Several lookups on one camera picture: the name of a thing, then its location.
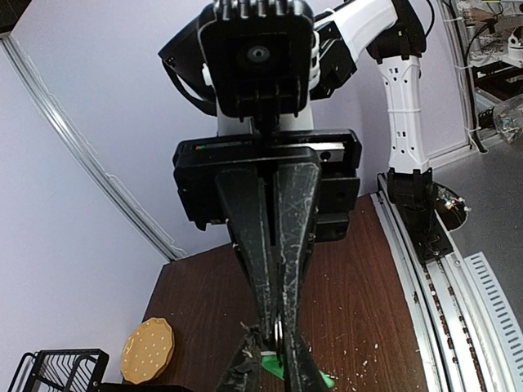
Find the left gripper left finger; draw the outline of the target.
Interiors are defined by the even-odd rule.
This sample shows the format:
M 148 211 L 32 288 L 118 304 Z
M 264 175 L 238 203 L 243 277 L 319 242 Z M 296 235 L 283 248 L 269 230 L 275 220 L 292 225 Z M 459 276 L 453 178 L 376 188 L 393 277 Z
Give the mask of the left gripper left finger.
M 259 391 L 262 370 L 262 336 L 258 325 L 244 328 L 246 333 L 233 359 L 221 375 L 215 391 Z

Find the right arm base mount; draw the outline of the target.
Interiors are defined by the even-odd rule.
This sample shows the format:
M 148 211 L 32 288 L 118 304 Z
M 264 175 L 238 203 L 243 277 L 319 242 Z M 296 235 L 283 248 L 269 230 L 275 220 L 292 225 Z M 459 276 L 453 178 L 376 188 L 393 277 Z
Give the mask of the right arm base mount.
M 447 186 L 434 182 L 432 188 L 429 208 L 416 212 L 404 207 L 400 213 L 420 265 L 454 251 L 447 232 L 460 228 L 471 211 L 465 199 Z

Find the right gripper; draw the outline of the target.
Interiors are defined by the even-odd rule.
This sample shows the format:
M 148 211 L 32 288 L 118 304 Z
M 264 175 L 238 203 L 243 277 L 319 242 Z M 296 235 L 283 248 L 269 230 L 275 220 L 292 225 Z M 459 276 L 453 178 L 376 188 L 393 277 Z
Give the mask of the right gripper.
M 253 163 L 269 174 L 277 161 L 300 148 L 313 151 L 321 166 L 278 166 L 272 178 L 271 253 L 263 180 L 255 169 L 220 170 Z M 284 349 L 285 338 L 297 332 L 303 265 L 314 242 L 317 204 L 316 241 L 345 238 L 360 189 L 361 152 L 362 145 L 350 129 L 218 136 L 185 140 L 177 146 L 174 179 L 186 215 L 200 230 L 224 223 L 226 215 L 247 270 L 262 341 L 278 351 Z

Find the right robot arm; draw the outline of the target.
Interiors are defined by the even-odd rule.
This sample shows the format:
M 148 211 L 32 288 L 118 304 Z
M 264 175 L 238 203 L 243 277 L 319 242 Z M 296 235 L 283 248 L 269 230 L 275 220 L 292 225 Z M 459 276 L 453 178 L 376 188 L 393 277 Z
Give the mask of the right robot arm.
M 216 136 L 177 146 L 174 179 L 198 229 L 229 230 L 257 312 L 248 350 L 297 346 L 312 249 L 346 235 L 362 148 L 352 131 L 317 131 L 311 102 L 342 87 L 363 52 L 387 96 L 389 199 L 420 261 L 449 250 L 421 136 L 427 35 L 407 1 L 347 1 L 320 15 L 305 1 L 215 1 L 159 51 L 176 89 L 217 119 Z

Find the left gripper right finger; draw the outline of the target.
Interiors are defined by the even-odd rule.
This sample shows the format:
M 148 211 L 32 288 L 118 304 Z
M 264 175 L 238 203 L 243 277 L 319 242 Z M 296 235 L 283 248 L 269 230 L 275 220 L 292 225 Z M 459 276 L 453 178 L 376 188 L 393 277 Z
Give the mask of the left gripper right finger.
M 284 327 L 284 388 L 321 391 L 321 375 L 309 349 L 296 331 Z

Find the black wire dish rack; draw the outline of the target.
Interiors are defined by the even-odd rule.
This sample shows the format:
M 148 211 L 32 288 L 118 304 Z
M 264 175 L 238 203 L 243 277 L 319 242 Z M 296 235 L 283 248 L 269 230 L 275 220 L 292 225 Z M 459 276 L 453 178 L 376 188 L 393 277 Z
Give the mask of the black wire dish rack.
M 101 349 L 26 352 L 9 391 L 187 391 L 182 385 L 132 385 L 104 382 L 109 355 Z

